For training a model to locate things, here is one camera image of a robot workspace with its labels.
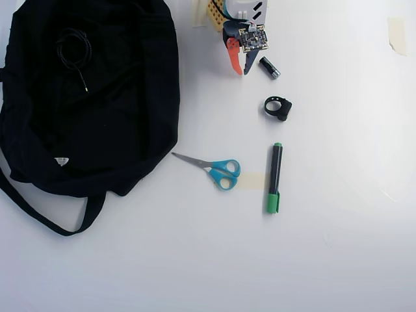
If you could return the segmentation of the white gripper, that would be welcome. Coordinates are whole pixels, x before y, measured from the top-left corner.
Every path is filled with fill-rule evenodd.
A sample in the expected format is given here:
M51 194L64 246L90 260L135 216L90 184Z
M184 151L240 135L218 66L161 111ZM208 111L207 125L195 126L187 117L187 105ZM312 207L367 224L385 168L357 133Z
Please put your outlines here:
M261 42L267 42L265 20L267 14L267 1L224 1L222 12L226 21L223 24L223 41L226 42L228 55L234 71L242 75L239 62L240 44L236 39L246 40L246 34L255 37ZM246 53L244 75L250 71L258 50Z

